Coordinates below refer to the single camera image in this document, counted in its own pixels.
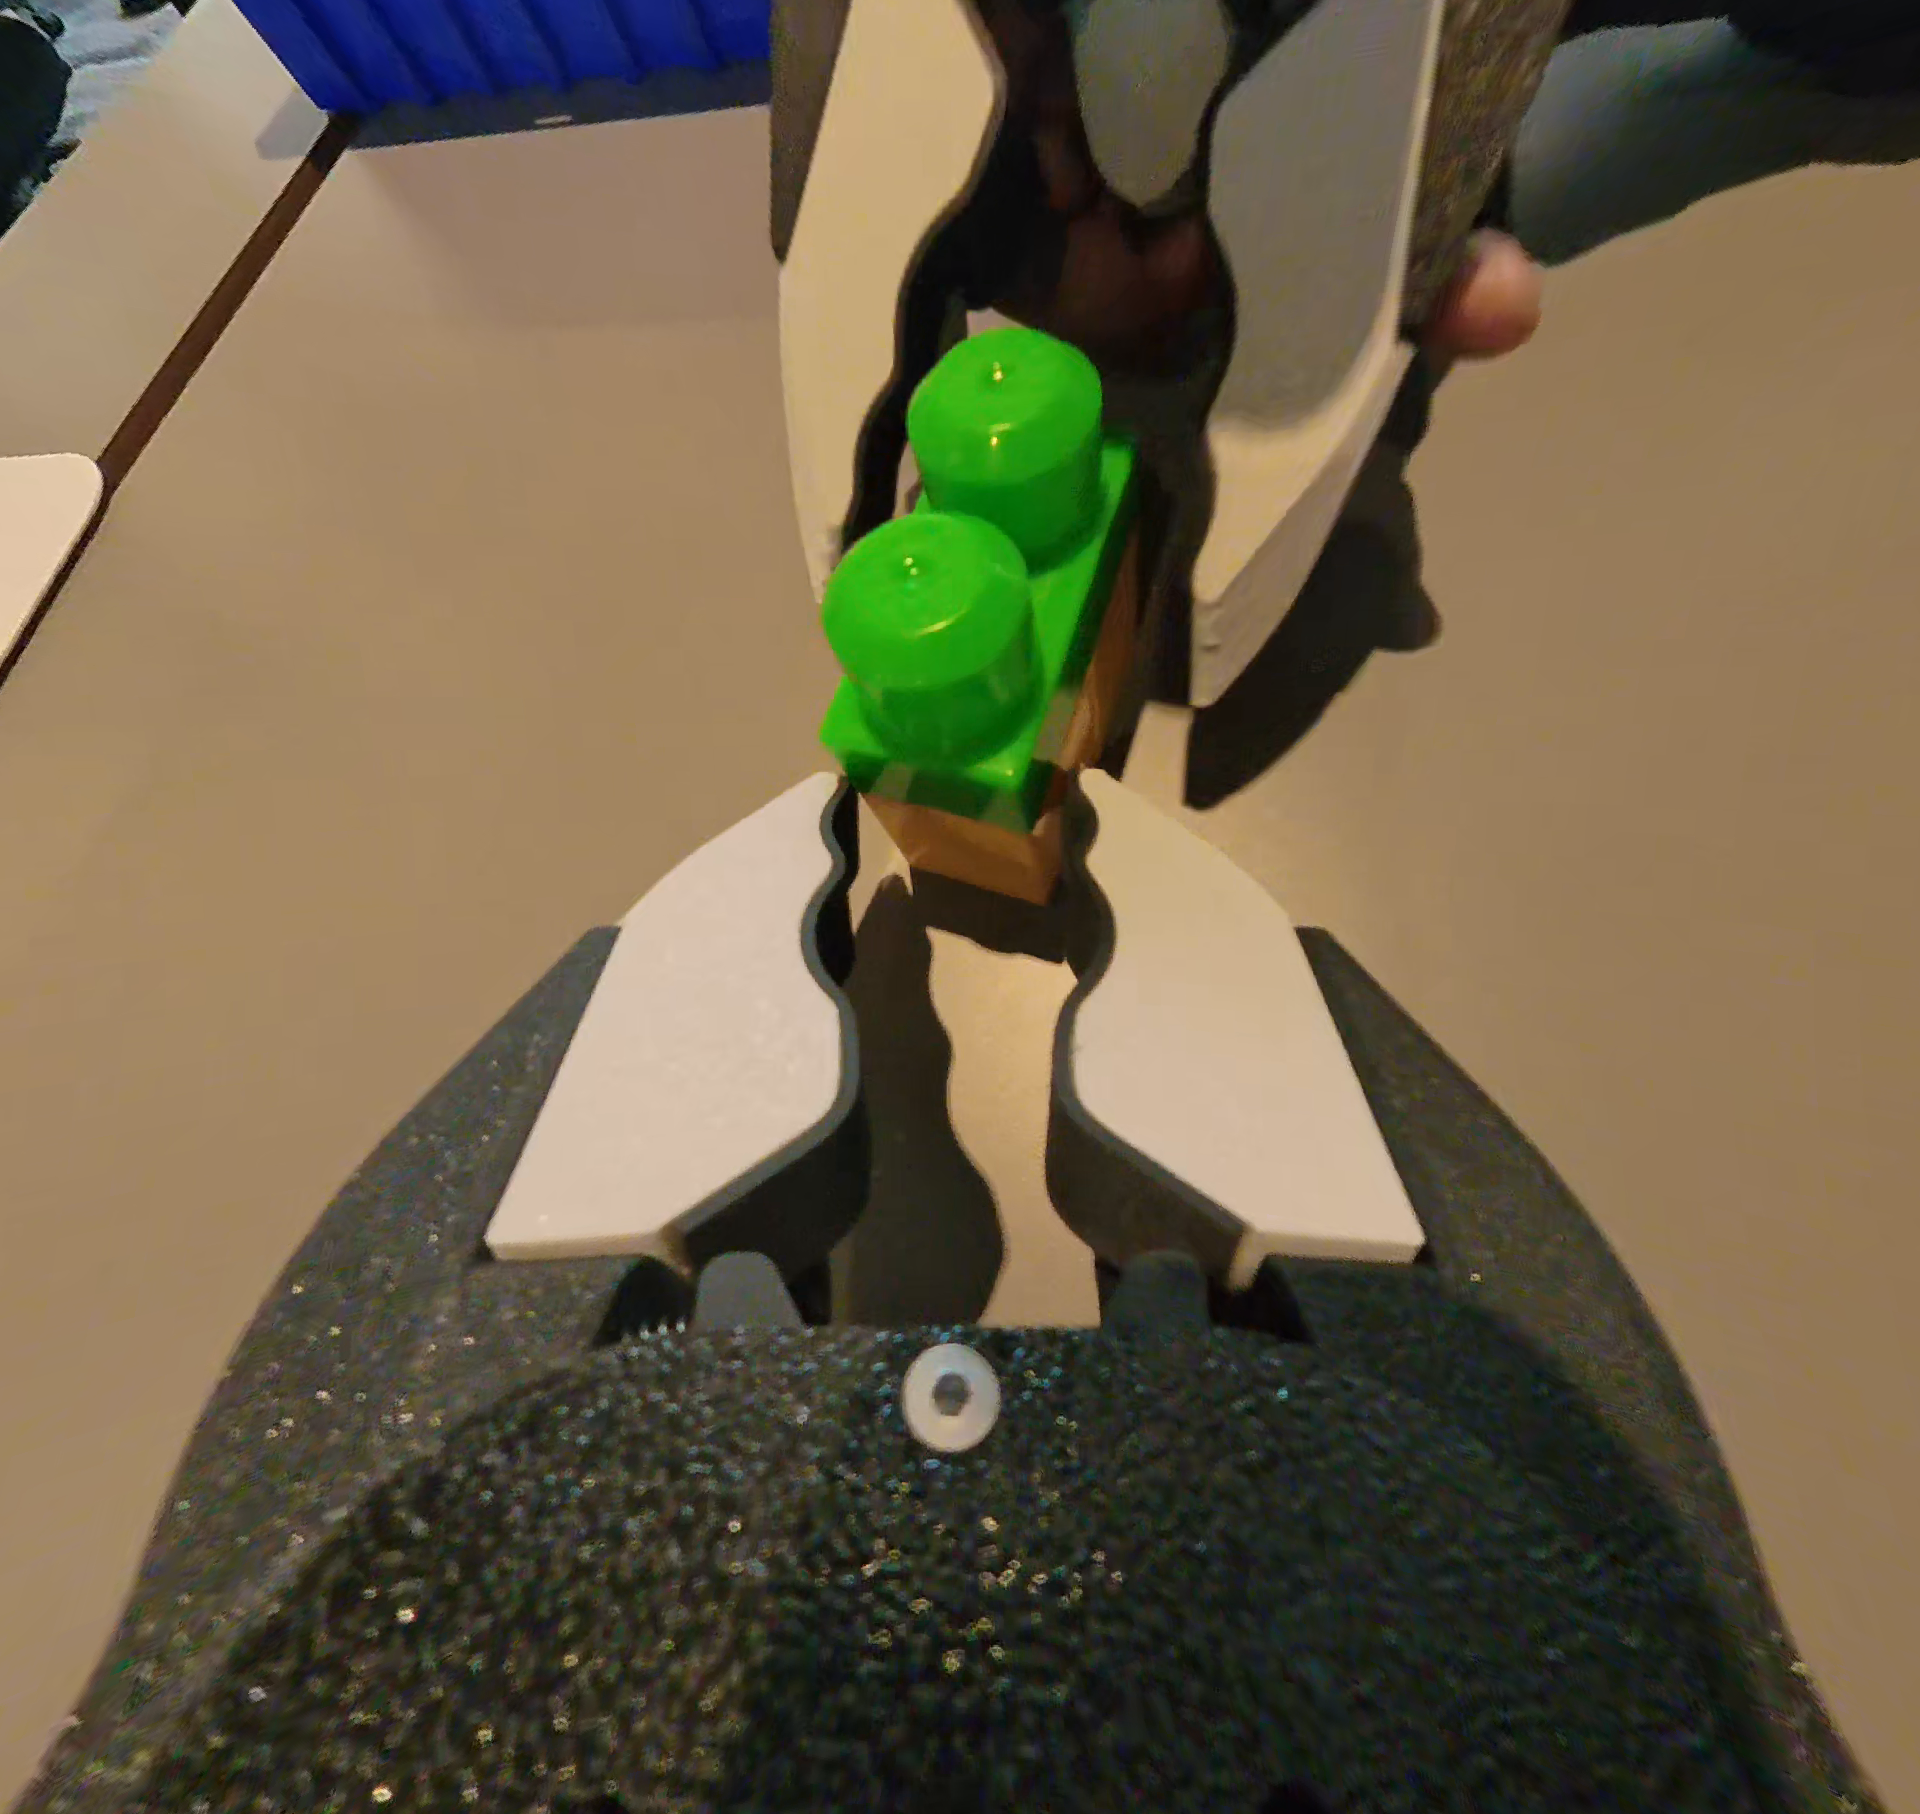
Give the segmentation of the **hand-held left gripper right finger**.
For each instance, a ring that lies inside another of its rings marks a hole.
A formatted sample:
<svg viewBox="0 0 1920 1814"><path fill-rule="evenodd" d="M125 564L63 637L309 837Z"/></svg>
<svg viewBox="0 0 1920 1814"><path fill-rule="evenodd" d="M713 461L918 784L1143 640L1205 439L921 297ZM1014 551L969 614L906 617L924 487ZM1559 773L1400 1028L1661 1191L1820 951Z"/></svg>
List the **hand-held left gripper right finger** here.
<svg viewBox="0 0 1920 1814"><path fill-rule="evenodd" d="M1056 1215L1112 1267L1176 1249L1230 1291L1273 1256L1412 1265L1425 1225L1279 898L1102 769L1063 821Z"/></svg>

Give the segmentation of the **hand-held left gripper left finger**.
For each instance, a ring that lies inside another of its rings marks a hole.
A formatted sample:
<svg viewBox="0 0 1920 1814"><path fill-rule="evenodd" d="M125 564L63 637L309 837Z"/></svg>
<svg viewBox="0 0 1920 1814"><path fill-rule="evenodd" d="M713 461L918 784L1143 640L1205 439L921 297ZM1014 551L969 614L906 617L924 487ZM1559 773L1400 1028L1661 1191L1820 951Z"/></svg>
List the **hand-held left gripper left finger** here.
<svg viewBox="0 0 1920 1814"><path fill-rule="evenodd" d="M620 918L485 1225L492 1258L835 1252L866 1201L856 872L856 794L816 773Z"/></svg>

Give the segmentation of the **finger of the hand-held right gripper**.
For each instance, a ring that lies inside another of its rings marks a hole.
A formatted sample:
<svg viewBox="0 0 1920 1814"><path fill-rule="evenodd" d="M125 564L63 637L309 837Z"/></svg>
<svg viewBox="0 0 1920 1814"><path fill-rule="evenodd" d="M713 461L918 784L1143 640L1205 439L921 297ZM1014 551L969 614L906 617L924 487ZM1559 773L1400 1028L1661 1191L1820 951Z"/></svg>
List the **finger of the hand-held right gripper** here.
<svg viewBox="0 0 1920 1814"><path fill-rule="evenodd" d="M895 512L902 409L951 305L951 267L930 255L1000 106L972 0L848 0L781 258L784 435L816 600L848 539Z"/></svg>
<svg viewBox="0 0 1920 1814"><path fill-rule="evenodd" d="M1446 0L1318 0L1224 93L1206 212L1233 342L1206 411L1193 703L1299 597L1394 399L1404 264Z"/></svg>

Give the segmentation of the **green two-stud block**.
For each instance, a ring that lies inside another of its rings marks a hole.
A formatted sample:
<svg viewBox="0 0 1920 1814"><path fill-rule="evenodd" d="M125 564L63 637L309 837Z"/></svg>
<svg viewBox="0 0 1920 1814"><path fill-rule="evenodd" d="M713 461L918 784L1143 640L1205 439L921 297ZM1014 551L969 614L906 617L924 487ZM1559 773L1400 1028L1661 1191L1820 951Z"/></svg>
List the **green two-stud block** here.
<svg viewBox="0 0 1920 1814"><path fill-rule="evenodd" d="M1091 360L1018 329L947 349L906 439L918 505L823 591L841 679L819 739L866 799L1026 837L1097 758L1135 657L1135 451Z"/></svg>

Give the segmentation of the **yellow one-stud block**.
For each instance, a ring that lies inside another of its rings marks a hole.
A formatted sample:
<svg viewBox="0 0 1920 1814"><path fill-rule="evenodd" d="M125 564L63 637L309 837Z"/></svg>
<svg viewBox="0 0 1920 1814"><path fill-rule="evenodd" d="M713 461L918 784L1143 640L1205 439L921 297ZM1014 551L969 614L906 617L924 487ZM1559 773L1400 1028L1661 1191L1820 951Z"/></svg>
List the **yellow one-stud block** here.
<svg viewBox="0 0 1920 1814"><path fill-rule="evenodd" d="M1038 708L999 755L1009 773L977 815L933 804L924 769L886 773L863 804L908 867L1039 907L1061 878L1063 801L1118 733L1118 697L1135 663L1139 533L1106 524L1063 567L1029 585L1038 631Z"/></svg>

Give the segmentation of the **person's right hand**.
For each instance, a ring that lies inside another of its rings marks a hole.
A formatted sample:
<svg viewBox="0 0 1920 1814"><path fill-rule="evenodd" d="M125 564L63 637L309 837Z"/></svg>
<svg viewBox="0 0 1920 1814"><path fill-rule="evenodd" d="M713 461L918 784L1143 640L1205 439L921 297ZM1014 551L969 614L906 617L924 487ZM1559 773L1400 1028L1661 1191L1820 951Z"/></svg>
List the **person's right hand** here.
<svg viewBox="0 0 1920 1814"><path fill-rule="evenodd" d="M1427 317L1434 363L1492 360L1541 329L1547 273L1507 232L1476 227L1449 290Z"/></svg>

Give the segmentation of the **black office chair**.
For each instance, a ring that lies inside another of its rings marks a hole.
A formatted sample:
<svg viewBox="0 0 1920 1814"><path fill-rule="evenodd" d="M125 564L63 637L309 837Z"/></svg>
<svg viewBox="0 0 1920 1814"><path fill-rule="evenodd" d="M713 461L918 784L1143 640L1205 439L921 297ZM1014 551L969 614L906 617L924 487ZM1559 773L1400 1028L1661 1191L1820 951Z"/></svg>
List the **black office chair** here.
<svg viewBox="0 0 1920 1814"><path fill-rule="evenodd" d="M37 2L3 0L3 232L70 153L60 144L70 84L60 35L63 20Z"/></svg>

